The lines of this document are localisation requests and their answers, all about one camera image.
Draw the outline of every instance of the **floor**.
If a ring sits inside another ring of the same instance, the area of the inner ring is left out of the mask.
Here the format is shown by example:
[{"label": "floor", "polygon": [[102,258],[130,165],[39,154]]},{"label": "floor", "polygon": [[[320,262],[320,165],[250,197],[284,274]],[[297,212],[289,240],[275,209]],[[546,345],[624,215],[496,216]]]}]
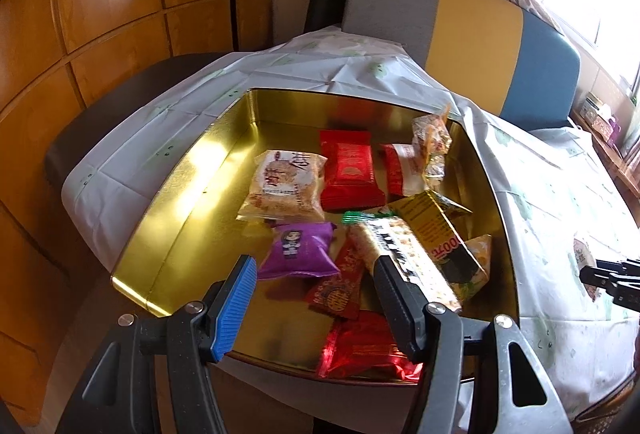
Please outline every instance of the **floor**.
[{"label": "floor", "polygon": [[[126,312],[146,314],[111,287],[105,273],[78,311],[53,366],[39,425],[25,428],[27,434],[53,434],[62,411],[100,341],[118,317]],[[211,379],[229,434],[311,434],[313,418],[288,407],[263,392],[211,367]],[[156,357],[158,408],[162,434],[175,433],[169,399],[166,363]]]}]

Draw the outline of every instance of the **purple snack package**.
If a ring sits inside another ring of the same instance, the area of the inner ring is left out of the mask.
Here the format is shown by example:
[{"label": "purple snack package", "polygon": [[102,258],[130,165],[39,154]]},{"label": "purple snack package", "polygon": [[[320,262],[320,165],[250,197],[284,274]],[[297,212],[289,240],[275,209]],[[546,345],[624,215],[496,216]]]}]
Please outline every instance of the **purple snack package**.
[{"label": "purple snack package", "polygon": [[258,270],[258,280],[286,276],[327,277],[340,273],[328,255],[334,228],[333,223],[275,226],[273,245]]}]

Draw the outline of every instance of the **chair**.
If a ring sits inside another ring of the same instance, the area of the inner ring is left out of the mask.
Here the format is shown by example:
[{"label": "chair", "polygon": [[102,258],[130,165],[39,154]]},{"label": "chair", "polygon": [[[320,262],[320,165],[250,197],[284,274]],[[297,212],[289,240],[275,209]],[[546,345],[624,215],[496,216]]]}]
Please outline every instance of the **chair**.
[{"label": "chair", "polygon": [[506,0],[347,0],[342,30],[401,43],[446,88],[524,130],[568,124],[580,57]]}]

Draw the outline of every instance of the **red snack package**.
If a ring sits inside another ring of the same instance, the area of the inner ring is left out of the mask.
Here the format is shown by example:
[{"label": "red snack package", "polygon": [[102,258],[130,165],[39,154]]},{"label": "red snack package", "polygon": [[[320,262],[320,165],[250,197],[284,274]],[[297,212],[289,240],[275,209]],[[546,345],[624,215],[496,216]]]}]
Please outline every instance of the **red snack package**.
[{"label": "red snack package", "polygon": [[360,282],[364,263],[347,238],[338,252],[335,265],[340,273],[328,277],[309,290],[305,300],[311,307],[346,319],[358,318],[360,311]]},{"label": "red snack package", "polygon": [[385,204],[385,193],[378,188],[373,172],[365,130],[321,130],[320,147],[327,162],[320,204],[327,211],[344,208],[371,208]]},{"label": "red snack package", "polygon": [[381,145],[385,153],[386,184],[389,195],[415,196],[424,192],[425,183],[415,159],[413,145],[387,143]]},{"label": "red snack package", "polygon": [[358,320],[335,319],[322,349],[316,375],[346,378],[372,367],[386,367],[402,380],[417,382],[422,364],[412,364],[398,351],[389,324],[382,315],[362,310]]}]

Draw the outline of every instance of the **metal tray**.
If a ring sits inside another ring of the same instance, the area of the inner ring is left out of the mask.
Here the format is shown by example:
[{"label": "metal tray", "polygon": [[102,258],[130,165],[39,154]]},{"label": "metal tray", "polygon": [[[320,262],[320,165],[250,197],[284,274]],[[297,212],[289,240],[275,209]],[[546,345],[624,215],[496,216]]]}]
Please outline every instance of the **metal tray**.
[{"label": "metal tray", "polygon": [[[376,144],[411,143],[411,121],[421,112],[340,94],[253,89],[231,105],[180,160],[129,239],[113,285],[157,316],[169,315],[224,279],[240,254],[260,262],[271,245],[264,226],[236,220],[254,173],[254,157],[267,149],[319,152],[323,128],[372,134],[376,179],[386,189]],[[450,121],[452,147],[442,192],[473,211],[456,225],[463,239],[491,234],[488,285],[463,306],[463,315],[489,320],[517,318],[511,255],[494,192],[461,125]],[[327,214],[339,223],[339,214]],[[344,232],[332,244],[335,257]],[[231,356],[307,378],[314,370],[333,318],[302,302],[314,281],[284,278],[259,282]],[[380,310],[372,280],[363,279],[362,307]],[[379,375],[351,378],[372,384]],[[393,382],[382,379],[383,383]]]}]

